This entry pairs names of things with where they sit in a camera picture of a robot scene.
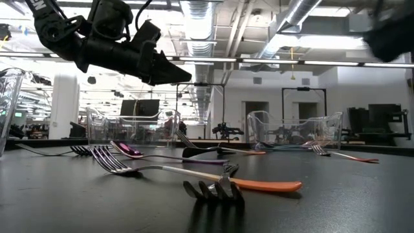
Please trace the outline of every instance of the table surface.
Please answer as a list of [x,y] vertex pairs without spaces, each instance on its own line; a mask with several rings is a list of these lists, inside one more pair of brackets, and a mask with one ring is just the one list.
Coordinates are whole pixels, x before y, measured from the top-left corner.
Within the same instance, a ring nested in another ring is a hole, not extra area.
[[[237,178],[303,182],[290,194],[244,190],[245,205],[234,206],[196,203],[182,182],[197,179],[177,173],[146,170],[141,177],[119,177],[90,157],[6,151],[0,158],[0,232],[414,232],[414,158],[344,153],[377,158],[380,164],[306,151],[223,156],[240,165]],[[216,157],[215,152],[196,156]],[[164,164],[216,174],[223,169],[118,158],[131,167]]]

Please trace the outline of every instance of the air duct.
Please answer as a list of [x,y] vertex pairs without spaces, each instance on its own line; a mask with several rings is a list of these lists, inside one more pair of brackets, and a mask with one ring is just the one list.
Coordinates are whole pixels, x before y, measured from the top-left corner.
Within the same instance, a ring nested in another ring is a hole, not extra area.
[[286,46],[286,36],[278,34],[291,27],[298,26],[304,22],[309,14],[322,2],[322,0],[291,0],[288,10],[282,12],[276,19],[276,25],[271,25],[270,30],[276,29],[274,36],[256,58],[271,59],[282,46]]
[[[208,41],[212,39],[215,3],[207,1],[181,1],[180,4],[186,18],[186,37],[197,40],[197,42],[187,43],[190,56],[211,57],[213,55],[213,44],[200,42],[200,40]],[[195,65],[193,82],[212,82],[212,76],[209,75],[209,72],[210,66]],[[205,119],[210,97],[206,94],[205,89],[195,87],[195,99],[198,105],[199,116]]]

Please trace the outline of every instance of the plastic container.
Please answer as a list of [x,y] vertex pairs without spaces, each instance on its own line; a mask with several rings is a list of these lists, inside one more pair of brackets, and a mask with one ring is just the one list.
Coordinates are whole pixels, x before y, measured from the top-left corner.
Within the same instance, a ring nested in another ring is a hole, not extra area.
[[306,120],[278,120],[266,111],[248,114],[249,142],[255,149],[274,146],[280,150],[298,150],[318,144],[330,150],[341,145],[342,113]]
[[154,116],[110,116],[87,108],[90,146],[120,141],[132,147],[172,148],[177,139],[180,113],[164,109]]
[[21,69],[5,69],[0,71],[0,157],[5,150],[8,131],[12,123],[21,82],[31,74]]

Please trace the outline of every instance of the doorway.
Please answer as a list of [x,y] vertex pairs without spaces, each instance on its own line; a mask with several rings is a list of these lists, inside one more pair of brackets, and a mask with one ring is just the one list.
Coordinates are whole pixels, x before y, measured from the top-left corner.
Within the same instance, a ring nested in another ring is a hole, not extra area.
[[299,119],[309,119],[318,116],[318,103],[298,103],[298,105]]
[[248,120],[247,115],[253,111],[266,111],[269,112],[269,102],[242,102],[242,129],[245,134],[242,136],[242,141],[249,143],[249,131],[248,131]]

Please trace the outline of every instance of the orange-handled fork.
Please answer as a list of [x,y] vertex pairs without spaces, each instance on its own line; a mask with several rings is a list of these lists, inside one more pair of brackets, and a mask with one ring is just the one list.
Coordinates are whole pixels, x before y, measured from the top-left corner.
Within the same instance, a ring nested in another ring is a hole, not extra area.
[[[192,170],[186,170],[182,168],[174,168],[170,166],[160,166],[160,165],[151,165],[144,166],[141,168],[130,168],[125,164],[121,163],[116,159],[111,152],[105,147],[94,147],[89,148],[92,152],[94,159],[98,164],[105,169],[106,171],[113,173],[115,175],[131,175],[132,173],[140,172],[148,169],[158,169],[169,172],[181,173],[184,175],[190,175],[202,179],[207,179],[211,181],[218,181],[221,176],[214,175],[204,172],[196,172]],[[262,181],[247,181],[242,179],[230,178],[231,182],[234,182],[241,188],[246,188],[250,190],[261,190],[268,192],[294,192],[302,187],[302,183],[299,181],[294,182],[262,182]]]

